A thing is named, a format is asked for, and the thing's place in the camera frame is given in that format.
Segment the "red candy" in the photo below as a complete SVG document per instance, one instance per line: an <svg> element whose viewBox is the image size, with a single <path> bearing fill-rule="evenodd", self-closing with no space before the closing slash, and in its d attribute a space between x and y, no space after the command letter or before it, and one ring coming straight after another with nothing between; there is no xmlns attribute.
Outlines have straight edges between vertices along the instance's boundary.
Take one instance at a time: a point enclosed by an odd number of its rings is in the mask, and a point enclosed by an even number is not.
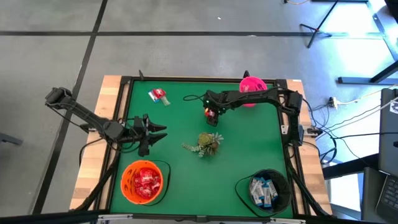
<svg viewBox="0 0 398 224"><path fill-rule="evenodd" d="M134 191L144 199L151 199L160 188L160 175L151 168L142 168L134 176Z"/></svg>

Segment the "succulent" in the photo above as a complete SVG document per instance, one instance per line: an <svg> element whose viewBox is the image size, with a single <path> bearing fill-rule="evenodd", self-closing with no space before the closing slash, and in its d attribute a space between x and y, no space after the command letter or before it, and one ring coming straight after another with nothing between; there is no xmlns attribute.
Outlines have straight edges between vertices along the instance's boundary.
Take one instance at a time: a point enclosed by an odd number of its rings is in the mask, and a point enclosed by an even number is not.
<svg viewBox="0 0 398 224"><path fill-rule="evenodd" d="M199 152L198 156L200 158L202 158L204 155L214 156L217 153L218 146L221 144L223 139L224 138L222 135L218 133L200 133L197 146L189 146L183 143L182 147L192 152Z"/></svg>

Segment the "wooden table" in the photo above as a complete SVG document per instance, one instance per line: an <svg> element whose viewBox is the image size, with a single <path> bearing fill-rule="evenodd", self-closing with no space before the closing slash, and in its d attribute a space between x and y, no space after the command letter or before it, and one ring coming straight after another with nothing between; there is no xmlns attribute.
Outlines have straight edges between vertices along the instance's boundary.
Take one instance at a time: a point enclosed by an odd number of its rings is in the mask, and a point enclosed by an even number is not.
<svg viewBox="0 0 398 224"><path fill-rule="evenodd" d="M95 114L108 119L113 118L114 109L119 93L119 87L122 76L119 75L106 75L102 83L101 90L99 92L98 101L95 108ZM298 91L304 97L303 84L301 80L287 80L287 87L291 90ZM126 105L128 88L127 85L122 90L122 100L119 108L118 118L122 118L124 108ZM302 104L300 113L300 123L303 126L310 126L311 120L308 113L308 108L305 103ZM87 142L98 139L98 133L90 133L88 135ZM311 137L304 137L304 141L315 144L315 139ZM70 209L78 207L84 199L94 189L98 183L101 174L101 168L105 157L106 143L104 140L98 141L94 144L89 145L83 154L81 160L81 166L76 180L75 190L73 192ZM318 151L309 144L304 144L299 148L300 157L302 162L302 170L305 177L305 184L315 200L322 206L322 208L331 214L331 207L329 203L328 194L325 187L325 181L323 178L322 168L318 156ZM106 199L108 196L109 181L104 186L101 200L99 202L99 208L105 208ZM295 184L295 195L297 199L297 208L299 214L304 214L304 208L302 203L302 197L299 188Z"/></svg>

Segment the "black basket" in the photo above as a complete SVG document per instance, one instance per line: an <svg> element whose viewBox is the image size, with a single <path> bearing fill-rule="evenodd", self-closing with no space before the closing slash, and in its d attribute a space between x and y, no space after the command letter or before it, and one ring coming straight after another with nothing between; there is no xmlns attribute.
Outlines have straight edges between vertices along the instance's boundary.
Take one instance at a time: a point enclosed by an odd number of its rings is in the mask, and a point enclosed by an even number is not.
<svg viewBox="0 0 398 224"><path fill-rule="evenodd" d="M272 183L275 186L276 191L278 192L278 197L275 199L275 202L272 203L272 208L262 208L258 207L262 211L268 212L268 213L279 213L283 210L285 210L292 199L292 191L290 190L289 183L286 181L285 177L280 174L280 172L273 170L273 169L266 169L266 170L260 170L256 172L251 178L249 182L249 195L250 195L250 185L251 182L253 181L253 178L264 178L265 180L272 180ZM250 198L253 202L253 204L256 204L254 202L253 197L250 195Z"/></svg>

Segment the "black tripod stand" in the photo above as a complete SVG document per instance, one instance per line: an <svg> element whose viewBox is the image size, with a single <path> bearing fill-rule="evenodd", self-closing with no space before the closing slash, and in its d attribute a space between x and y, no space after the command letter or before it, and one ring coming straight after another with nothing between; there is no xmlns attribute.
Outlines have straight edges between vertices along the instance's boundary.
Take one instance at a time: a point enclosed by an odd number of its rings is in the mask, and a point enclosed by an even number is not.
<svg viewBox="0 0 398 224"><path fill-rule="evenodd" d="M333 4L333 6L331 7L331 9L328 11L328 14L326 14L325 18L323 18L322 22L319 24L318 28L310 27L310 26L307 26L307 25L305 25L305 24L300 24L300 26L304 26L304 27L306 27L306 28L308 28L308 29L310 29L310 30L313 30L312 37L311 37L310 43L308 43L308 45L307 45L307 48L310 48L310 47L311 47L312 42L313 42L313 40L315 39L315 37L317 36L317 34L325 34L327 37L331 37L331 36L332 36L331 34L328 34L328 33L326 33L326 32L320 31L320 29L321 29L322 24L326 21L326 19L328 18L328 16L329 16L330 13L332 12L332 10L333 10L333 9L335 8L335 6L337 5L338 1L339 1L339 0L336 0L336 1L335 1L335 3Z"/></svg>

